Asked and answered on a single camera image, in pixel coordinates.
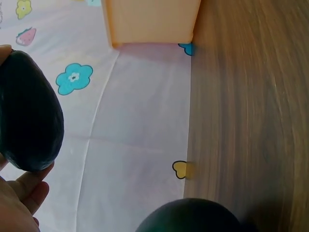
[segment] blue heart print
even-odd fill
[[[87,0],[88,6],[101,6],[101,0]]]
[[[56,84],[59,86],[58,93],[68,95],[74,90],[87,87],[92,73],[93,69],[89,65],[80,65],[78,63],[68,65],[65,72],[59,74],[56,78]]]
[[[178,46],[182,47],[188,56],[194,55],[195,48],[193,43],[179,43]]]

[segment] avocado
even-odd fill
[[[58,98],[25,52],[0,66],[0,153],[18,169],[36,172],[57,157],[64,137]]]
[[[196,198],[169,202],[152,212],[136,232],[239,232],[236,217],[222,205]]]

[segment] strawberry print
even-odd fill
[[[16,43],[21,46],[29,46],[36,34],[37,30],[35,28],[29,28],[19,33],[16,37]]]

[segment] wooden surface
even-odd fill
[[[202,0],[185,197],[309,232],[309,0]]]

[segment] hand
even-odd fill
[[[0,65],[11,53],[9,45],[0,46]],[[0,171],[7,164],[0,154]],[[45,200],[49,186],[43,182],[54,163],[43,171],[25,172],[14,181],[0,176],[0,232],[37,232],[39,222],[32,217]]]

